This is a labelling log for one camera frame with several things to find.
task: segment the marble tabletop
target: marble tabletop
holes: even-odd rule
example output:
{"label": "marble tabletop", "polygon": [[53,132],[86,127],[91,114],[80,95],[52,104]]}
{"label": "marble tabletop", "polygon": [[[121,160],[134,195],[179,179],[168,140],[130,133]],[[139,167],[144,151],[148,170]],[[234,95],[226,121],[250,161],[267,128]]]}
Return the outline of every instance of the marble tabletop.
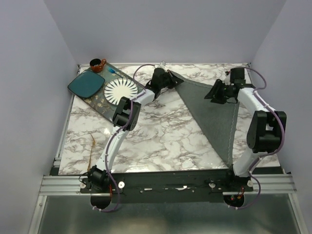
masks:
{"label": "marble tabletop", "polygon": [[[167,64],[185,78],[213,85],[224,79],[225,71],[242,64]],[[132,76],[138,66],[116,66]],[[136,79],[145,84],[154,68],[143,67]],[[234,136],[233,162],[246,148],[246,134],[251,115],[240,104]],[[87,171],[92,136],[96,143],[91,166],[99,159],[112,123],[103,118],[78,97],[74,98],[65,143],[61,154],[59,175],[77,175]],[[279,166],[277,156],[264,158],[258,167]],[[175,89],[163,93],[156,101],[143,107],[136,128],[124,140],[114,161],[113,172],[151,172],[227,168]]]}

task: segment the metal frame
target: metal frame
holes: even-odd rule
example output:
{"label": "metal frame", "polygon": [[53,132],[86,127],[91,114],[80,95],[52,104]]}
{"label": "metal frame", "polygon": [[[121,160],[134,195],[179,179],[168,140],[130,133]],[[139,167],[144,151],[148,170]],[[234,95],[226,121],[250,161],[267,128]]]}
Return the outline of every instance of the metal frame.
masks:
{"label": "metal frame", "polygon": [[[113,63],[113,65],[142,65],[143,63]],[[88,67],[88,64],[78,65],[78,74],[80,69],[83,67]],[[72,95],[70,100],[70,105],[68,108],[66,122],[63,127],[62,136],[59,142],[57,154],[55,156],[54,167],[59,167],[60,160],[63,152],[63,147],[65,143],[68,123],[70,119],[70,112],[72,109],[74,101],[74,95]],[[294,211],[295,218],[297,220],[300,232],[303,234],[308,234],[308,229],[303,219],[301,213],[299,202],[296,194],[296,188],[293,182],[292,175],[287,174],[277,174],[277,175],[255,175],[261,183],[261,193],[262,194],[289,194],[292,209]],[[44,207],[46,204],[47,196],[54,195],[83,195],[90,196],[90,194],[80,193],[80,182],[78,180],[79,176],[44,176],[42,179],[42,184],[39,191],[39,196],[35,206],[34,214],[32,217],[29,234],[37,234],[40,227],[40,222],[44,213]],[[258,192],[258,185],[253,180],[253,192],[246,192],[245,194],[256,194]],[[235,193],[224,192],[223,195],[232,195]],[[109,194],[92,194],[109,196]]]}

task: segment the round white plate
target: round white plate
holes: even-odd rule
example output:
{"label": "round white plate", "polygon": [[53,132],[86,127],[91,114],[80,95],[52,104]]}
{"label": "round white plate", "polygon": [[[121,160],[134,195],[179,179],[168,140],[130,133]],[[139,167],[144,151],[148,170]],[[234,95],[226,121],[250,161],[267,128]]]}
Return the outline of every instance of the round white plate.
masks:
{"label": "round white plate", "polygon": [[113,105],[118,105],[122,97],[133,98],[135,95],[137,85],[127,78],[114,79],[104,89],[105,98]]}

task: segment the brown mug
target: brown mug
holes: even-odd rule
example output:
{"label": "brown mug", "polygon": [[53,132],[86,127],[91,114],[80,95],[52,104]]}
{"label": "brown mug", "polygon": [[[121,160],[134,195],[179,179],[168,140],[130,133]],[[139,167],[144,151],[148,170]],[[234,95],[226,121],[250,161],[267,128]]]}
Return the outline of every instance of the brown mug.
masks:
{"label": "brown mug", "polygon": [[90,61],[90,67],[92,71],[98,73],[103,71],[103,67],[106,64],[106,59],[100,60],[99,58],[95,58]]}

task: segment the gray wall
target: gray wall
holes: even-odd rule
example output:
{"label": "gray wall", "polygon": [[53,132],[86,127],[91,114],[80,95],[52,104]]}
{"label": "gray wall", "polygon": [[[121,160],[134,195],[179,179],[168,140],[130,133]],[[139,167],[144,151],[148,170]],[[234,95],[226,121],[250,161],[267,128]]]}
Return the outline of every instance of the gray wall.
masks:
{"label": "gray wall", "polygon": [[0,233],[28,232],[76,63],[42,0],[0,1]]}
{"label": "gray wall", "polygon": [[250,62],[285,0],[45,0],[78,63]]}
{"label": "gray wall", "polygon": [[268,88],[261,94],[288,115],[285,146],[279,159],[293,174],[301,209],[312,233],[311,10],[310,0],[287,0],[256,53],[253,67],[268,80]]}

